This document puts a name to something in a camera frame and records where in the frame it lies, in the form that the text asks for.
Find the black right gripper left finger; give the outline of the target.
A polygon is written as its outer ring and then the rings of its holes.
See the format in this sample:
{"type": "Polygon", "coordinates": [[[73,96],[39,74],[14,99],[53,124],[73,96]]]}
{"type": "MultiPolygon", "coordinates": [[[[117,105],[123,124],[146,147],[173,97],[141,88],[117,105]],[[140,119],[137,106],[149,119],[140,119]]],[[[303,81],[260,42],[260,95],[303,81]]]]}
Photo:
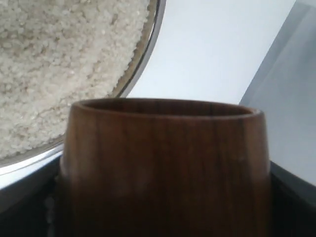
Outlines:
{"type": "Polygon", "coordinates": [[[0,177],[0,235],[52,237],[59,157],[0,177]]]}

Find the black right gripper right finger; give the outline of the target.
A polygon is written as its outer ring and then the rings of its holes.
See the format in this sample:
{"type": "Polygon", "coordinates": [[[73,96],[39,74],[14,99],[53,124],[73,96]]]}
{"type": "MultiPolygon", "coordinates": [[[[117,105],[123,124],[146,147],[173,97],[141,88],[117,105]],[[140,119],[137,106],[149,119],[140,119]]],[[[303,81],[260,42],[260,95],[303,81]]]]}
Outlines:
{"type": "Polygon", "coordinates": [[[273,237],[316,237],[316,187],[270,162],[273,237]]]}

